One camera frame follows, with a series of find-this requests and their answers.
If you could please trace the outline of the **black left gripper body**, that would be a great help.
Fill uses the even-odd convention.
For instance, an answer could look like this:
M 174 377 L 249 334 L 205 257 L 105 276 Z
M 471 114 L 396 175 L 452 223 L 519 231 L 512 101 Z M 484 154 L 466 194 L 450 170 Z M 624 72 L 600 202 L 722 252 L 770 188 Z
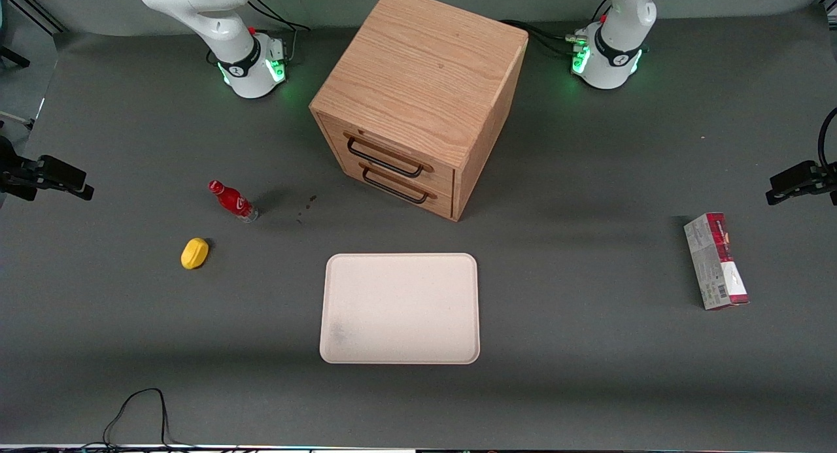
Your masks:
M 832 205 L 836 206 L 836 162 L 825 166 L 812 162 L 811 181 L 811 194 L 828 194 Z

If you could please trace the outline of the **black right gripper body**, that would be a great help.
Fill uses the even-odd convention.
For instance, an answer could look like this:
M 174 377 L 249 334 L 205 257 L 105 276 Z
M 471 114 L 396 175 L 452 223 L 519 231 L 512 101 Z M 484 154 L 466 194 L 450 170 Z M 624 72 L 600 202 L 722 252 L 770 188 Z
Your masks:
M 32 202 L 38 188 L 35 183 L 40 169 L 43 167 L 41 158 L 30 160 L 19 156 L 11 141 L 1 137 L 1 188 L 2 193 L 10 194 Z

